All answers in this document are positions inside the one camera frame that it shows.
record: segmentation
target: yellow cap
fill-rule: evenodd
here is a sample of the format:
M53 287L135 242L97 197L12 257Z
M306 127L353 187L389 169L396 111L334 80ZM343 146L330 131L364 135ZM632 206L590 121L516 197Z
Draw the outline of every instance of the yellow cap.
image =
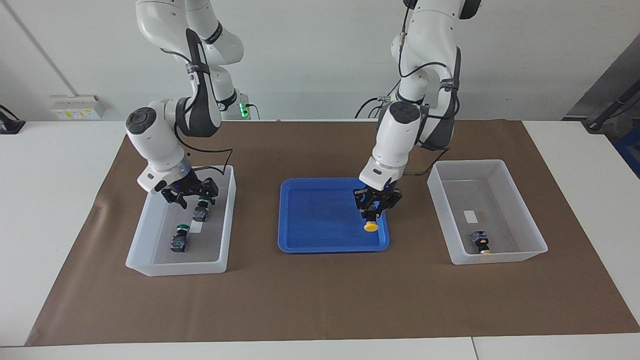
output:
M373 233L374 231L378 231L378 224L375 221L367 221L367 223L364 224L364 229L365 231Z

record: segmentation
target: white plastic bin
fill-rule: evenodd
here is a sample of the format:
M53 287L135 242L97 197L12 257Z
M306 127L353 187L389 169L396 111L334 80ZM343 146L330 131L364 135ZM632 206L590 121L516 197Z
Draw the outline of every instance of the white plastic bin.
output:
M191 224L198 197L185 197L187 210L184 210L178 204L168 204L160 193L148 194L129 249L127 267L147 276L217 274L227 270L236 200L234 168L227 166L224 176L211 169L198 171L198 176L213 178L219 189L202 232L189 233L186 252L172 252L170 243L176 226Z
M429 191L455 265L523 261L548 250L502 160L438 161ZM471 239L485 231L491 254Z

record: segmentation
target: white tabletop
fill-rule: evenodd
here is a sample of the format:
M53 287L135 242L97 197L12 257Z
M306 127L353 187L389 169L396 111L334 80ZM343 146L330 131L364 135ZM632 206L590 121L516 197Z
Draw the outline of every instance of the white tabletop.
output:
M560 189L636 319L640 181L575 122L528 122ZM0 137L0 346L24 344L124 135L122 122L33 122ZM581 177L588 169L589 176ZM39 209L55 208L55 213ZM1 359L637 359L640 334L2 348Z

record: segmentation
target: robotic arm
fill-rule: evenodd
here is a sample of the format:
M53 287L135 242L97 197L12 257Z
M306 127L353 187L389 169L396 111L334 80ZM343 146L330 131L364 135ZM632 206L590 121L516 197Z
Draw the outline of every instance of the robotic arm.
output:
M376 231L376 219L402 197L402 177L415 145L444 150L451 141L460 85L460 49L453 31L459 19L476 14L481 0L404 0L414 9L408 33L398 35L392 54L398 61L401 82L394 101L381 112L376 146L360 173L365 188L354 190L356 205L366 220L365 230ZM440 80L438 103L424 104L428 85L426 68Z
M237 106L242 97L229 73L220 65L239 62L244 54L237 36L222 27L209 0L137 0L138 27L162 52L186 66L191 97L153 101L127 119L127 134L148 166L138 183L150 193L186 209L184 196L211 200L218 188L211 178L200 181L177 131L186 136L210 137L222 119L247 117Z

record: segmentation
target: brown mat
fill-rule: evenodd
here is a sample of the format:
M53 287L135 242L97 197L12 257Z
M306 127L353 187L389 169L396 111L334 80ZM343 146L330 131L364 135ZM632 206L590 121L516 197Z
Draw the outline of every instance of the brown mat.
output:
M236 149L228 271L218 275L146 277L125 267L145 200L136 177L146 165L125 140L27 345L640 332L520 122L458 122L445 159L503 159L548 253L452 265L424 176L400 181L404 198L388 212L386 251L280 252L282 181L357 176L375 127L235 122L213 139L191 139ZM435 156L416 149L407 170Z

